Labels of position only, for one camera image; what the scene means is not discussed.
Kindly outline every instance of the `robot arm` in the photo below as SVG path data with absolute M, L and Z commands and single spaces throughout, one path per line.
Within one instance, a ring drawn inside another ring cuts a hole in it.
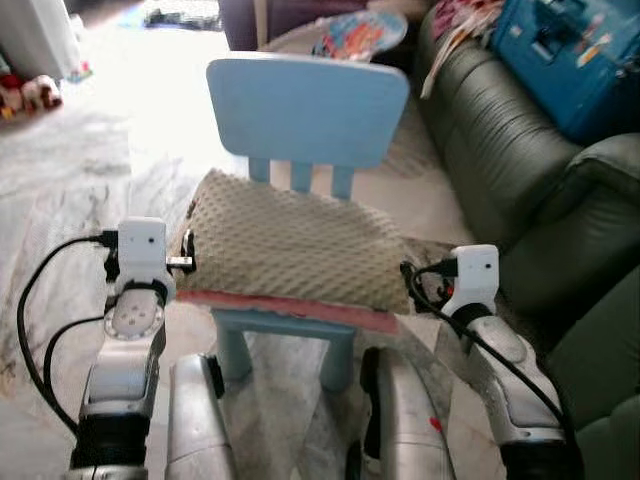
M 115 296 L 87 378 L 69 480 L 147 478 L 145 439 L 165 347 L 164 307 L 175 296 L 165 248 L 162 221 L 130 218 L 119 225 L 117 263 L 111 265 L 119 273 Z
M 451 317 L 457 324 L 464 325 L 524 374 L 555 406 L 554 413 L 540 395 L 486 349 L 466 336 L 461 338 L 471 386 L 484 401 L 508 478 L 578 477 L 580 467 L 574 462 L 577 449 L 568 446 L 573 436 L 568 432 L 567 422 L 561 425 L 558 418 L 563 415 L 553 384 L 538 368 L 531 345 L 495 316 L 499 284 L 496 247 L 455 248 L 450 258 L 428 270 L 453 281 L 453 294 L 441 309 L 443 315 L 438 316 Z M 412 297 L 417 303 L 425 298 L 416 292 Z

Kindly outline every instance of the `textured fabric cushion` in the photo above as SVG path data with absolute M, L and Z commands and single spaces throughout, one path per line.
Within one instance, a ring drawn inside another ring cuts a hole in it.
M 403 244 L 382 213 L 211 171 L 178 238 L 195 234 L 197 271 L 178 289 L 408 312 Z

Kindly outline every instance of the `green leather sofa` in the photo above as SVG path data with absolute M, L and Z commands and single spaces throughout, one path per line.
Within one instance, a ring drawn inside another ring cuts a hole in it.
M 416 94 L 437 51 L 432 18 Z M 500 249 L 514 310 L 573 322 L 640 264 L 640 133 L 569 142 L 476 41 L 454 51 L 419 108 L 477 241 Z
M 638 480 L 640 268 L 569 330 L 547 364 L 577 431 L 585 480 Z

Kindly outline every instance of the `blue toolbox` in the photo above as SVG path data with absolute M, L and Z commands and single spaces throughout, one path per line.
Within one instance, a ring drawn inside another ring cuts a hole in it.
M 574 142 L 640 131 L 639 0 L 507 0 L 492 47 Z

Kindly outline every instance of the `pink cloth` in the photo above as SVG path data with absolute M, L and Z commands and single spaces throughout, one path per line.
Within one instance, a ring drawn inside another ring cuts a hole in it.
M 292 317 L 351 325 L 382 333 L 395 334 L 398 329 L 396 317 L 391 313 L 375 312 L 366 308 L 346 305 L 330 305 L 313 300 L 242 295 L 209 290 L 178 291 L 177 299 L 208 305 L 220 310 L 275 312 Z
M 420 98 L 429 98 L 438 72 L 451 53 L 468 38 L 486 37 L 502 12 L 504 0 L 440 0 L 433 35 L 446 36 L 424 79 Z
M 440 0 L 435 7 L 434 39 L 437 40 L 447 31 L 462 25 L 474 10 L 480 10 L 494 3 L 498 2 L 495 0 Z

